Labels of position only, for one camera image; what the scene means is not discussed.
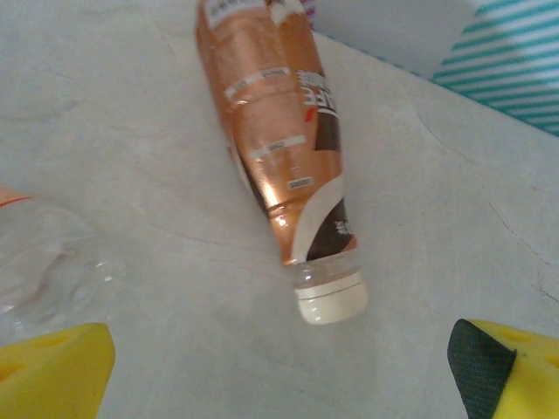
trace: black fabric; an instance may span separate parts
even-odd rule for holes
[[[516,360],[499,341],[459,320],[448,343],[448,362],[469,419],[491,419]]]

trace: black label design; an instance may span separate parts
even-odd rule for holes
[[[340,143],[340,126],[338,118],[327,113],[318,114],[318,128],[316,131],[316,151],[342,151]]]
[[[348,246],[353,238],[349,228],[343,199],[330,211],[322,222],[308,250],[307,260],[316,260],[337,255]]]

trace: plastic bottle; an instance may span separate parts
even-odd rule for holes
[[[201,0],[197,45],[231,157],[282,262],[300,272],[303,318],[362,312],[368,294],[343,201],[338,115],[298,0]]]
[[[0,341],[92,320],[123,273],[107,253],[73,213],[0,186]]]

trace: orange bottle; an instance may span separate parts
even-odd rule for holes
[[[201,0],[197,46],[231,158],[311,324],[367,304],[343,201],[338,115],[299,0]]]

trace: bottle label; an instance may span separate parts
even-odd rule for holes
[[[0,186],[0,208],[9,203],[16,203],[18,201],[23,201],[24,199],[29,199],[30,196],[25,196],[16,192],[13,189],[5,188]]]
[[[231,157],[284,264],[353,250],[337,108],[300,1],[200,4],[198,51]]]
[[[206,3],[206,16],[213,29],[234,13],[258,8],[266,9],[264,0],[210,0]]]

